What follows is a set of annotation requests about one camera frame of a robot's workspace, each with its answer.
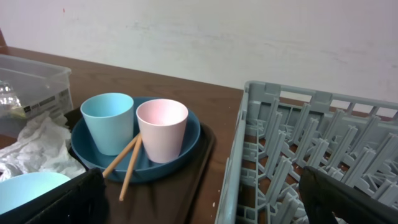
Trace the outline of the light blue bowl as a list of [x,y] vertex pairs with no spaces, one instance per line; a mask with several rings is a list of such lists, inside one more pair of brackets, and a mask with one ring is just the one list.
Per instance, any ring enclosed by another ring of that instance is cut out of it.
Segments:
[[11,211],[68,182],[71,178],[56,172],[32,172],[1,182],[1,214]]

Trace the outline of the foil snack wrapper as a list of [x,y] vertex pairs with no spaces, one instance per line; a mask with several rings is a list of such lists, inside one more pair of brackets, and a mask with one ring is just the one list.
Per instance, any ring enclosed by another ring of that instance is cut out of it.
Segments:
[[25,111],[9,82],[1,81],[1,117],[26,119]]

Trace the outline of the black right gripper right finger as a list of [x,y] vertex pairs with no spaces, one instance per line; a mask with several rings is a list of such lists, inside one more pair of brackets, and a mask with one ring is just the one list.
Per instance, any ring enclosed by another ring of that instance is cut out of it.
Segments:
[[310,224],[397,224],[397,210],[344,183],[305,166],[299,192]]

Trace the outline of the white napkin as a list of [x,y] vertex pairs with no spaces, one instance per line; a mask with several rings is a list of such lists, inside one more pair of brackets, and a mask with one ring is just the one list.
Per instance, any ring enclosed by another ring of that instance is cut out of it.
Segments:
[[17,141],[1,149],[1,181],[33,172],[56,172],[71,179],[84,173],[68,151],[72,134],[66,123],[63,114],[51,118],[48,112],[28,121]]

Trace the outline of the wooden chopstick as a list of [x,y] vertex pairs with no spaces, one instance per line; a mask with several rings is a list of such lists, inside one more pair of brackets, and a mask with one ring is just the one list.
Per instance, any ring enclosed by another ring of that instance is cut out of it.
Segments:
[[108,175],[114,170],[114,168],[121,162],[121,160],[127,155],[129,151],[132,150],[132,148],[136,145],[137,140],[139,139],[140,134],[138,134],[136,137],[134,137],[128,145],[121,151],[119,155],[116,156],[116,158],[110,163],[109,166],[103,171],[102,175],[106,179]]
[[121,189],[121,192],[120,192],[120,195],[119,195],[119,200],[121,202],[124,200],[125,195],[127,193],[127,189],[128,189],[132,174],[134,172],[134,166],[135,166],[136,161],[137,161],[137,157],[138,157],[138,154],[139,154],[139,151],[140,151],[140,148],[141,148],[141,144],[142,144],[142,137],[141,137],[141,134],[138,134],[137,135],[137,141],[136,141],[136,143],[134,145],[132,156],[131,156],[131,159],[129,161],[129,166],[128,166],[128,169],[127,169],[127,172],[126,172],[126,175],[125,175],[125,178],[124,178],[123,186],[122,186],[122,189]]

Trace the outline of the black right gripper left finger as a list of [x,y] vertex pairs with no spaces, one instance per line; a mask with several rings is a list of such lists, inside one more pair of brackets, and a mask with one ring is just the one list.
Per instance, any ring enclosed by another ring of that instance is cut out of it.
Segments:
[[1,215],[1,223],[105,223],[108,217],[102,172],[90,169]]

